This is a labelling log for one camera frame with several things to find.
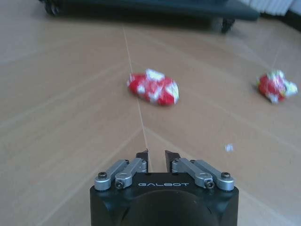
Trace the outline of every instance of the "white radiator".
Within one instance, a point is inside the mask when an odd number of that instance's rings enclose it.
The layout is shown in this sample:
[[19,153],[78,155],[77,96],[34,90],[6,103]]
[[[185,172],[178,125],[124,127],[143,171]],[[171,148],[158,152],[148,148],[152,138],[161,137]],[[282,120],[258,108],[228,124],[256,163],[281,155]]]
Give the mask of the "white radiator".
[[240,0],[261,13],[285,15],[293,0]]

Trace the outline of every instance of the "screw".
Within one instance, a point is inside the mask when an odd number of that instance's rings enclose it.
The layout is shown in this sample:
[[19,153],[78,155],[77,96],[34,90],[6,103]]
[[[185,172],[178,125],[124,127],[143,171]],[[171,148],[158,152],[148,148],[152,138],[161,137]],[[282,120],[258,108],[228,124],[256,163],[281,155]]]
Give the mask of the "screw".
[[221,173],[221,177],[222,177],[223,179],[227,179],[227,178],[230,178],[230,177],[231,177],[231,174],[228,173],[228,172],[222,172],[222,173]]
[[115,187],[116,187],[118,190],[122,189],[122,188],[124,187],[123,181],[121,181],[121,180],[120,180],[120,181],[116,181]]
[[106,178],[107,177],[107,173],[106,172],[100,172],[98,173],[98,178]]
[[211,180],[208,180],[208,181],[205,182],[205,187],[206,187],[207,189],[213,189],[214,186],[215,186],[215,184],[214,184],[214,182],[211,181]]

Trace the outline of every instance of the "crumpled wrapper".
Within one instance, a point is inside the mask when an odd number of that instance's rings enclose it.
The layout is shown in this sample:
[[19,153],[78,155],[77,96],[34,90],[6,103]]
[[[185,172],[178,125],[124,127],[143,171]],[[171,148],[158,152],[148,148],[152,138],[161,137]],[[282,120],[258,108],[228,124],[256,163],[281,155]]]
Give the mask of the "crumpled wrapper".
[[127,86],[132,93],[153,104],[174,105],[179,99],[177,83],[151,69],[144,73],[132,73]]
[[264,74],[258,79],[257,85],[259,91],[274,104],[298,92],[296,84],[286,80],[284,73],[280,70]]

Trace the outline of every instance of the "caster wheel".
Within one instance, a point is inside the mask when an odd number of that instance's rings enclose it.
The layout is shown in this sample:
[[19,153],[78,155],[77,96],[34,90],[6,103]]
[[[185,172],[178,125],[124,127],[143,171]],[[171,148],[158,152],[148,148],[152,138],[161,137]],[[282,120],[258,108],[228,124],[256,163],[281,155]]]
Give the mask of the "caster wheel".
[[61,13],[61,6],[52,0],[46,0],[45,11],[51,16],[57,16]]
[[222,33],[227,33],[233,26],[235,19],[223,19],[222,21]]

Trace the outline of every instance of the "logo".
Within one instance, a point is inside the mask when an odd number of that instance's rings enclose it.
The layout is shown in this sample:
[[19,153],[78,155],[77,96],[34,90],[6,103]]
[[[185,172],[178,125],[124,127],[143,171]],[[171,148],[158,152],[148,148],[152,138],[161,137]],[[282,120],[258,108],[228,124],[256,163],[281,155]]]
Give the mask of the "logo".
[[189,183],[139,183],[138,186],[140,187],[187,187]]

